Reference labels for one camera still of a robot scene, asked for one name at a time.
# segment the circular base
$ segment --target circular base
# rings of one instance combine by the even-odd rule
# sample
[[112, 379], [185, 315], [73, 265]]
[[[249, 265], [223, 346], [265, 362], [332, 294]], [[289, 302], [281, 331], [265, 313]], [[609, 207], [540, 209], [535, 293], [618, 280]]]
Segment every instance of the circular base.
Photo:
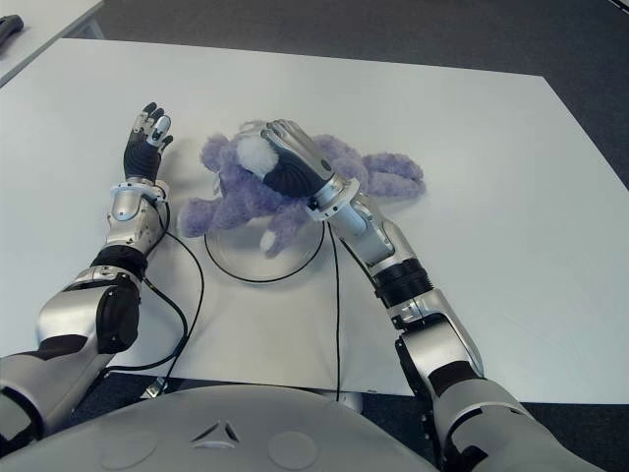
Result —
[[306, 223], [295, 244], [270, 258], [259, 247], [270, 219], [254, 218], [238, 228], [207, 233], [205, 245], [218, 268], [240, 280], [262, 283], [281, 280], [306, 266], [323, 241], [322, 223]]

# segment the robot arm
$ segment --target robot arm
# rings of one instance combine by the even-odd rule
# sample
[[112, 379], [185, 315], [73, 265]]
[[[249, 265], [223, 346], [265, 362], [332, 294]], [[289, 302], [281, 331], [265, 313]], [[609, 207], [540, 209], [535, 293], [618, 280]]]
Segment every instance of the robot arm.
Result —
[[358, 182], [332, 172], [293, 122], [268, 123], [259, 135], [277, 153], [264, 183], [310, 199], [311, 217], [334, 227], [401, 331], [395, 347], [413, 392], [427, 391], [432, 400], [444, 470], [600, 470], [565, 449], [511, 394], [485, 378], [479, 350], [445, 296]]
[[111, 193], [109, 234], [89, 268], [41, 309], [36, 351], [0, 359], [2, 454], [54, 433], [112, 357], [138, 336], [147, 257], [163, 235], [156, 181], [170, 118], [154, 103], [140, 114], [125, 150], [126, 181]]

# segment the stuffed animal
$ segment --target stuffed animal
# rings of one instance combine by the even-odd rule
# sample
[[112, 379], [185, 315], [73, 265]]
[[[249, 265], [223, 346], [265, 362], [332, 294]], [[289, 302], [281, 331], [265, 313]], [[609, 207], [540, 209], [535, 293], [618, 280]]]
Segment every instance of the stuffed animal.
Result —
[[[330, 135], [313, 137], [332, 169], [346, 178], [356, 178], [360, 188], [371, 196], [412, 199], [420, 195], [425, 184], [422, 169], [404, 154], [381, 152], [361, 156], [355, 149]], [[304, 199], [283, 196], [255, 174], [255, 159], [263, 159], [268, 146], [262, 138], [236, 135], [211, 136], [203, 147], [200, 160], [217, 172], [221, 197], [214, 200], [190, 199], [178, 216], [184, 236], [202, 236], [214, 229], [232, 229], [253, 218], [272, 218], [260, 240], [260, 248], [274, 257], [293, 244], [301, 227], [309, 220]]]

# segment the robot finger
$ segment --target robot finger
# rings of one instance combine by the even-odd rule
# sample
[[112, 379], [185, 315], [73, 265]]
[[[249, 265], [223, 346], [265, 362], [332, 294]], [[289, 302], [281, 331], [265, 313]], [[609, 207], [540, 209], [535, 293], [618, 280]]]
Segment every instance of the robot finger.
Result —
[[163, 108], [157, 108], [155, 111], [153, 111], [150, 115], [148, 115], [148, 118], [146, 119], [146, 124], [144, 126], [145, 129], [145, 133], [149, 134], [150, 133], [150, 129], [153, 127], [153, 125], [155, 123], [157, 123], [157, 120], [159, 120], [159, 118], [161, 118], [164, 114], [164, 109]]
[[136, 118], [134, 127], [131, 132], [132, 135], [137, 135], [144, 131], [146, 127], [146, 120], [148, 119], [148, 116], [153, 111], [155, 111], [155, 108], [157, 108], [157, 105], [155, 104], [154, 101], [152, 101], [151, 103], [149, 103], [147, 106], [144, 107], [142, 112], [138, 115], [138, 118]]
[[166, 147], [170, 145], [173, 141], [174, 141], [174, 138], [170, 135], [164, 138], [164, 141], [161, 142], [161, 146], [159, 147], [159, 153], [162, 154], [164, 150], [166, 149]]
[[160, 110], [161, 114], [154, 126], [148, 131], [148, 136], [146, 137], [146, 142], [155, 148], [159, 148], [163, 144], [164, 140], [168, 136], [168, 130], [170, 129], [170, 117], [168, 115], [164, 115], [164, 110], [161, 108], [157, 111]]

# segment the black joint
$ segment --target black joint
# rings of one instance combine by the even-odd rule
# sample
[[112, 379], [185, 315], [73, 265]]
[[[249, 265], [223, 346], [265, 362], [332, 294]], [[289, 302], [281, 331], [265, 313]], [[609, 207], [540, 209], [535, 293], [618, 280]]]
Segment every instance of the black joint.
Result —
[[44, 339], [36, 351], [21, 352], [20, 355], [32, 356], [42, 361], [48, 361], [59, 356], [74, 354], [83, 349], [87, 338], [78, 334], [63, 334]]
[[417, 259], [407, 259], [380, 271], [373, 278], [375, 296], [391, 308], [433, 289], [426, 270]]
[[129, 271], [138, 280], [144, 279], [144, 273], [148, 267], [146, 256], [135, 248], [129, 246], [108, 246], [98, 253], [91, 263], [94, 266], [114, 266]]
[[462, 381], [480, 379], [466, 361], [454, 361], [441, 366], [429, 375], [429, 381], [436, 396], [441, 396], [449, 387]]
[[103, 293], [96, 312], [98, 352], [116, 354], [134, 343], [140, 321], [140, 293], [133, 287], [112, 286]]

